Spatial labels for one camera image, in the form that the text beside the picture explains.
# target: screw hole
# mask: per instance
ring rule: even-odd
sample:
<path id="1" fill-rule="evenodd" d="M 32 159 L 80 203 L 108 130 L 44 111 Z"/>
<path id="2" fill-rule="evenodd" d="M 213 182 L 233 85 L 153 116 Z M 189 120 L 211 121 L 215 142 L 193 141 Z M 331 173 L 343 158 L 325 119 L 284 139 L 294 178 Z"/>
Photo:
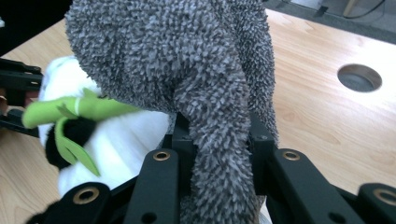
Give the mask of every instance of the screw hole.
<path id="1" fill-rule="evenodd" d="M 156 161 L 166 161 L 171 157 L 171 154 L 165 151 L 160 151 L 155 153 L 153 157 Z"/>
<path id="2" fill-rule="evenodd" d="M 143 223 L 153 223 L 155 220 L 157 220 L 157 216 L 154 213 L 146 213 L 145 215 L 142 216 L 142 222 Z"/>
<path id="3" fill-rule="evenodd" d="M 387 203 L 392 206 L 396 206 L 396 193 L 387 189 L 375 189 L 374 190 L 375 197 L 382 201 L 383 203 Z"/>
<path id="4" fill-rule="evenodd" d="M 346 219 L 338 213 L 330 213 L 329 218 L 335 223 L 347 223 Z"/>
<path id="5" fill-rule="evenodd" d="M 283 157 L 284 157 L 285 159 L 287 159 L 287 160 L 290 160 L 290 161 L 297 161 L 297 160 L 300 159 L 300 155 L 297 154 L 297 153 L 295 153 L 295 152 L 292 152 L 292 151 L 286 151 L 286 152 L 284 152 L 284 153 L 283 153 Z"/>
<path id="6" fill-rule="evenodd" d="M 99 196 L 99 189 L 93 187 L 87 187 L 79 190 L 73 197 L 73 203 L 85 204 L 91 203 Z"/>

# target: fuzzy fabric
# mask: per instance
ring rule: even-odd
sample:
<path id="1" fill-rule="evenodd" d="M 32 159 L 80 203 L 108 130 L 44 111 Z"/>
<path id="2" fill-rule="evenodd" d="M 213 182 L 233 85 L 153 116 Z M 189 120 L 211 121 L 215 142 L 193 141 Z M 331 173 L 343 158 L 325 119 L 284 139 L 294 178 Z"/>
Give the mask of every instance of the fuzzy fabric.
<path id="1" fill-rule="evenodd" d="M 277 141 L 262 0 L 75 0 L 65 17 L 81 68 L 103 92 L 189 120 L 198 153 L 181 223 L 257 223 L 250 111 Z"/>
<path id="2" fill-rule="evenodd" d="M 38 100 L 82 96 L 83 88 L 102 94 L 96 83 L 81 70 L 75 57 L 59 58 L 46 69 Z M 48 142 L 53 141 L 49 137 L 54 124 L 40 125 L 39 138 L 43 147 L 46 147 L 47 158 L 51 164 L 61 168 L 58 178 L 61 197 L 83 183 L 100 182 L 114 189 L 137 176 L 146 154 L 156 149 L 166 134 L 168 117 L 162 112 L 142 110 L 98 122 L 92 133 L 91 124 L 90 127 L 79 127 L 82 128 L 80 132 L 90 133 L 89 140 L 84 140 L 83 146 L 96 163 L 100 176 L 91 173 L 80 162 L 75 165 L 64 164 L 62 158 L 53 152 L 56 147 L 47 147 Z"/>

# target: circular hole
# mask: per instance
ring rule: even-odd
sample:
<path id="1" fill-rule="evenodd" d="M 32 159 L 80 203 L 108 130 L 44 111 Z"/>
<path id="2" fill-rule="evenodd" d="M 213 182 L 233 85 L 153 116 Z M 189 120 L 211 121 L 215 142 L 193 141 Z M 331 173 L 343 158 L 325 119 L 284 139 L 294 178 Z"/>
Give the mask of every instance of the circular hole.
<path id="1" fill-rule="evenodd" d="M 375 189 L 374 195 L 377 199 L 383 203 L 387 203 L 392 206 L 396 206 L 396 193 L 387 189 Z"/>
<path id="2" fill-rule="evenodd" d="M 160 151 L 155 153 L 153 157 L 156 161 L 166 161 L 171 157 L 171 155 L 168 152 Z"/>
<path id="3" fill-rule="evenodd" d="M 381 76 L 362 64 L 348 64 L 338 70 L 338 79 L 353 91 L 375 91 L 382 85 Z"/>
<path id="4" fill-rule="evenodd" d="M 81 193 L 81 194 L 79 195 L 79 198 L 80 198 L 81 200 L 88 200 L 88 199 L 90 199 L 92 196 L 93 196 L 93 192 L 92 192 L 92 191 L 85 191 L 85 192 L 83 192 L 83 193 Z"/>
<path id="5" fill-rule="evenodd" d="M 346 219 L 338 213 L 330 213 L 329 218 L 335 223 L 347 223 Z"/>
<path id="6" fill-rule="evenodd" d="M 155 220 L 157 220 L 157 216 L 154 213 L 146 213 L 145 215 L 142 216 L 142 222 L 143 223 L 153 223 Z"/>
<path id="7" fill-rule="evenodd" d="M 73 197 L 73 202 L 76 204 L 90 203 L 99 196 L 99 189 L 87 187 L 79 190 Z"/>
<path id="8" fill-rule="evenodd" d="M 283 153 L 283 157 L 290 160 L 290 161 L 297 161 L 300 159 L 300 156 L 292 151 L 286 151 Z"/>

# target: black cable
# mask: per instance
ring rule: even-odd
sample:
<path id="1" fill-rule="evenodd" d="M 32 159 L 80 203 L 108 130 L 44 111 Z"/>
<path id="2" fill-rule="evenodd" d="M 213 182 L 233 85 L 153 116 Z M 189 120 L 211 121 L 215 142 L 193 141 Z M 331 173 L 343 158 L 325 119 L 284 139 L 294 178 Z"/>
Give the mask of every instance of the black cable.
<path id="1" fill-rule="evenodd" d="M 351 19 L 358 19 L 358 18 L 361 18 L 361 17 L 363 17 L 363 16 L 366 16 L 366 15 L 372 13 L 372 12 L 373 12 L 374 10 L 376 10 L 377 8 L 379 8 L 382 4 L 385 3 L 385 1 L 386 1 L 386 0 L 382 0 L 382 1 L 379 2 L 375 7 L 373 7 L 373 8 L 370 9 L 369 11 L 367 11 L 367 12 L 365 12 L 365 13 L 359 15 L 359 16 L 353 16 L 353 17 L 344 16 L 344 18 L 351 20 Z"/>

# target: hole in table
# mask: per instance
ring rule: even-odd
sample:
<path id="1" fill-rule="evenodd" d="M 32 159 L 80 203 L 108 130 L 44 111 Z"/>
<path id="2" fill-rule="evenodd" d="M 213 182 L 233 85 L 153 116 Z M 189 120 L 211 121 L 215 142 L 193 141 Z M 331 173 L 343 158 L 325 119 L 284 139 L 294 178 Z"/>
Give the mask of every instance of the hole in table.
<path id="1" fill-rule="evenodd" d="M 382 85 L 381 76 L 372 68 L 362 64 L 347 64 L 338 70 L 338 79 L 353 91 L 375 91 Z"/>

